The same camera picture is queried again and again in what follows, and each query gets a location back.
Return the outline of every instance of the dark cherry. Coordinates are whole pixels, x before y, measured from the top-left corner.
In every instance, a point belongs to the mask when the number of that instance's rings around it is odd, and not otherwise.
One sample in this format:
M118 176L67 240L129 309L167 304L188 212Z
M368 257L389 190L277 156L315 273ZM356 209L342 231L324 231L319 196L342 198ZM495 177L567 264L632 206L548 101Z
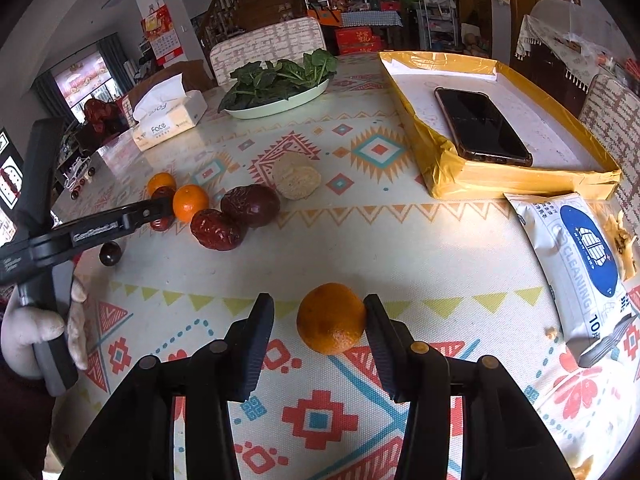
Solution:
M100 248L100 262L106 267L113 267L121 257L122 249L116 242L107 242Z
M262 227L280 211L278 194L262 184L233 188L220 201L220 209L247 227Z
M242 243L247 228L217 209L203 209L191 219L191 234L207 249L230 251Z
M161 186L154 191L151 198L154 199L154 198L161 198L163 196L168 196L173 201L174 194L175 194L175 189L172 189L168 186ZM172 214L170 216L164 216L158 220L154 220L153 222L151 222L151 224L149 224L149 226L154 231L164 232L174 224L174 220L175 220L175 215Z

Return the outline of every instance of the green leafy vegetable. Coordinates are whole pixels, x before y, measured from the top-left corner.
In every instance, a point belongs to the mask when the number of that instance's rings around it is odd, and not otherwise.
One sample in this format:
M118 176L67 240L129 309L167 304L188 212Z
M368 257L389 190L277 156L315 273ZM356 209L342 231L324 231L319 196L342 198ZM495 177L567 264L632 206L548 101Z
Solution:
M327 51L318 48L312 54L303 56L303 64L289 59L247 63L231 72L237 80L218 106L222 110L245 110L255 108L305 92L333 78L338 68L337 59Z

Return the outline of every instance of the smartphone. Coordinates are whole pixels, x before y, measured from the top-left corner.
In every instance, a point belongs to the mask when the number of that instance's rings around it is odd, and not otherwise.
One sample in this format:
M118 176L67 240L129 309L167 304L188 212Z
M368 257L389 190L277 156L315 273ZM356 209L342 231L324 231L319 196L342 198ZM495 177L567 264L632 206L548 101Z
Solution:
M480 162L532 165L529 150L486 94L451 88L436 88L434 94L460 156Z

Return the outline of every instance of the tissue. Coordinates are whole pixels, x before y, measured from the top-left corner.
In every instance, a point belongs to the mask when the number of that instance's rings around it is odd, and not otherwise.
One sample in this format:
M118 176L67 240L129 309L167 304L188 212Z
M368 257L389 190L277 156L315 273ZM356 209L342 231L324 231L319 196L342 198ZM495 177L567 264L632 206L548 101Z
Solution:
M207 103L198 90L184 91L182 74L154 86L136 105L133 117L139 121L131 137L140 150L171 139L193 128L207 110Z
M136 109L133 110L133 118L140 122L151 114L165 110L171 101L185 97L187 94L182 86L182 74L174 75L159 82L140 99Z

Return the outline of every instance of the mandarin orange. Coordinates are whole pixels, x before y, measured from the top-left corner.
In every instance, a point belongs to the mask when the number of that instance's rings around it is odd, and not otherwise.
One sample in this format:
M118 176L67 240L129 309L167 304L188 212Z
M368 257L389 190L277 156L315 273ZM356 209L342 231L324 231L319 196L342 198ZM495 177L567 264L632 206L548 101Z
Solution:
M300 339L313 351L336 355L354 346L366 325L362 300L340 283L325 283L308 293L298 309Z
M182 186L174 195L174 214L180 222L191 222L198 211L209 208L209 195L196 184Z
M149 196L152 196L153 193L156 192L156 189L162 186L170 187L175 191L176 183L174 176L171 173L156 173L154 176L149 179L149 182L146 184L146 190L149 193Z

